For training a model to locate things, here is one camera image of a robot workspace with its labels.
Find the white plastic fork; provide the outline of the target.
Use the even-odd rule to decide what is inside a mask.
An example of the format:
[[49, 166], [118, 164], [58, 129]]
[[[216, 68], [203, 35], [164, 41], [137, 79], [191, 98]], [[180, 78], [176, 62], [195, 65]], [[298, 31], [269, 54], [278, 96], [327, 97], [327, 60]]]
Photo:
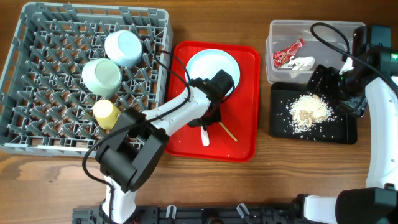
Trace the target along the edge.
[[208, 131], [203, 126], [201, 127], [201, 142], [205, 147], [208, 147], [210, 145]]

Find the rice and food scraps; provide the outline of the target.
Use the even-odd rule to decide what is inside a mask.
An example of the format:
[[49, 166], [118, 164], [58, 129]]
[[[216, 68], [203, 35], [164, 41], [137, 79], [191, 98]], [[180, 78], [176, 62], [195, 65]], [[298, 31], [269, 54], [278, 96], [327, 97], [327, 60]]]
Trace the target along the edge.
[[276, 112], [276, 118], [283, 122], [284, 134], [312, 134], [313, 131], [322, 131], [316, 125], [326, 124], [337, 120], [337, 115], [328, 105], [323, 96], [315, 94], [299, 95], [297, 98], [281, 101], [281, 112]]

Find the white tissue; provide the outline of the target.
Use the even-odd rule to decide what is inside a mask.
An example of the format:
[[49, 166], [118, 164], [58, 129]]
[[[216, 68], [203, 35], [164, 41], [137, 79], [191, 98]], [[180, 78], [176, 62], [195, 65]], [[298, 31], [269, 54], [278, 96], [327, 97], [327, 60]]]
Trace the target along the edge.
[[315, 58], [309, 57], [292, 57], [289, 62], [283, 64], [281, 69], [291, 70], [289, 75], [295, 78], [299, 75], [299, 71], [309, 71], [315, 64]]

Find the red snack wrapper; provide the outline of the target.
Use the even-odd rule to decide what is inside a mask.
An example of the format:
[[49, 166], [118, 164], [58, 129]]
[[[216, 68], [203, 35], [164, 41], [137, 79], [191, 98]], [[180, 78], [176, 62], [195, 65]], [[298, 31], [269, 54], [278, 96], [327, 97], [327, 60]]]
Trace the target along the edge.
[[298, 49], [305, 45], [305, 41], [300, 38], [298, 41], [287, 46], [286, 48], [276, 51], [273, 53], [273, 65], [275, 68], [281, 68], [285, 63], [287, 63], [295, 54]]

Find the yellow cup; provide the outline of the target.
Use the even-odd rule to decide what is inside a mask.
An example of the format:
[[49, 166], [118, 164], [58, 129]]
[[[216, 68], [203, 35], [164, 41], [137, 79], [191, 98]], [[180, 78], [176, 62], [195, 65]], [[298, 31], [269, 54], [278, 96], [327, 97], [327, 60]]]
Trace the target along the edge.
[[93, 106], [93, 114], [102, 129], [111, 130], [121, 111], [109, 100], [99, 100]]

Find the light blue bowl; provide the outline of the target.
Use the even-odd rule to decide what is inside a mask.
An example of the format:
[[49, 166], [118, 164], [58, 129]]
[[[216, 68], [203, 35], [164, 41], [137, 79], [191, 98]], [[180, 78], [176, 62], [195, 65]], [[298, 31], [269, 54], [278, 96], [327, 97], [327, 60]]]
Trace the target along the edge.
[[121, 67], [133, 67], [140, 61], [143, 47], [132, 32], [119, 30], [107, 36], [104, 42], [106, 55]]

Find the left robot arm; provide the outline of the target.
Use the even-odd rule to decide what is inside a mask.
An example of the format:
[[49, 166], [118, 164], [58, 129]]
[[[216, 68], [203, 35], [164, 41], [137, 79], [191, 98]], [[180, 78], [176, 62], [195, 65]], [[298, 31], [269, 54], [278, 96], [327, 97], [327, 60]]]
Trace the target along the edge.
[[108, 191], [101, 208], [108, 223], [132, 217], [136, 192], [153, 173], [170, 137], [185, 125], [205, 129], [219, 122], [220, 104], [233, 89], [230, 78], [196, 78], [156, 109], [122, 112], [111, 132], [93, 146]]

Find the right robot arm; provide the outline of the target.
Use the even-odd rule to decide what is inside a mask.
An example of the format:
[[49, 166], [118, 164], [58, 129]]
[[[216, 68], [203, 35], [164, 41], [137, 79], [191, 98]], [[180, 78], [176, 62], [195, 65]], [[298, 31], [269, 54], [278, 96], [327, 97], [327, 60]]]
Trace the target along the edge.
[[371, 158], [366, 186], [344, 190], [336, 197], [301, 195], [298, 216], [320, 223], [397, 223], [397, 50], [390, 28], [362, 26], [346, 50], [310, 32], [319, 42], [352, 59], [352, 69], [340, 73], [319, 65], [307, 90], [341, 103], [355, 96], [367, 101], [371, 118]]

